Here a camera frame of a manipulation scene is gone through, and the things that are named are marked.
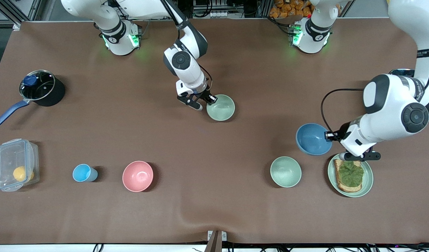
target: black pot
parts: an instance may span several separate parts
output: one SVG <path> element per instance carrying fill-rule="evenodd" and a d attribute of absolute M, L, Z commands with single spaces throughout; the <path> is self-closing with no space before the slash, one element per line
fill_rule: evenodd
<path fill-rule="evenodd" d="M 12 105 L 0 116 L 0 125 L 16 110 L 35 102 L 43 107 L 56 105 L 65 95 L 65 86 L 51 72 L 36 70 L 23 78 L 19 86 L 23 100 Z"/>

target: blue handle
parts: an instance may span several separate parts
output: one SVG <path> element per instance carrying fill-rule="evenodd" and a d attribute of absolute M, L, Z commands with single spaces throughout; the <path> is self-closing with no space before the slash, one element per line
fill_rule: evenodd
<path fill-rule="evenodd" d="M 21 100 L 20 102 L 17 102 L 16 104 L 12 105 L 10 108 L 8 108 L 8 110 L 6 110 L 6 112 L 4 112 L 1 116 L 0 116 L 0 125 L 6 121 L 6 119 L 8 119 L 8 117 L 10 115 L 12 115 L 16 110 L 18 110 L 21 107 L 25 107 L 28 106 L 29 102 L 27 102 L 26 100 Z"/>

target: bread slice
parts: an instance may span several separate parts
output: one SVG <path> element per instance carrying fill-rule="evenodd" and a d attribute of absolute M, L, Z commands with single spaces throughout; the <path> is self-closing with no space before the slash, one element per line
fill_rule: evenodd
<path fill-rule="evenodd" d="M 346 192 L 346 193 L 355 193 L 357 191 L 360 191 L 362 189 L 362 183 L 360 183 L 360 185 L 358 185 L 355 188 L 350 188 L 347 187 L 346 185 L 342 184 L 342 182 L 339 179 L 339 168 L 340 166 L 343 164 L 343 161 L 340 159 L 334 159 L 334 167 L 336 168 L 336 181 L 337 181 L 337 186 L 339 187 L 340 190 Z M 360 161 L 354 161 L 355 166 L 359 166 L 360 165 Z"/>

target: blue bowl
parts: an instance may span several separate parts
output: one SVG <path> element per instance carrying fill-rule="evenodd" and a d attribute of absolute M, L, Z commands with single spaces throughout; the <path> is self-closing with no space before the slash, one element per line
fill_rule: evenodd
<path fill-rule="evenodd" d="M 297 130 L 295 140 L 298 148 L 307 155 L 319 156 L 327 153 L 333 143 L 325 139 L 325 127 L 316 123 L 307 123 Z"/>

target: mint green bowl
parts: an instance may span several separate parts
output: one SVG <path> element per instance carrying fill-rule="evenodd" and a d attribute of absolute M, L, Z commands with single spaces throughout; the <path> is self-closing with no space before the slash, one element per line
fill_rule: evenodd
<path fill-rule="evenodd" d="M 217 101 L 212 105 L 207 105 L 207 113 L 213 120 L 225 121 L 230 119 L 235 113 L 235 103 L 225 94 L 216 95 Z"/>
<path fill-rule="evenodd" d="M 280 156 L 272 162 L 270 176 L 280 187 L 291 188 L 300 182 L 301 167 L 295 159 Z"/>
<path fill-rule="evenodd" d="M 351 197 L 351 198 L 358 198 L 366 195 L 371 187 L 373 186 L 373 172 L 371 171 L 371 168 L 369 164 L 365 162 L 361 162 L 361 167 L 363 168 L 363 178 L 362 178 L 362 189 L 357 192 L 345 192 L 339 189 L 337 186 L 337 180 L 336 180 L 336 168 L 334 167 L 334 159 L 339 159 L 339 154 L 334 156 L 331 161 L 329 161 L 328 164 L 328 177 L 329 181 L 333 185 L 333 187 L 341 194 Z"/>

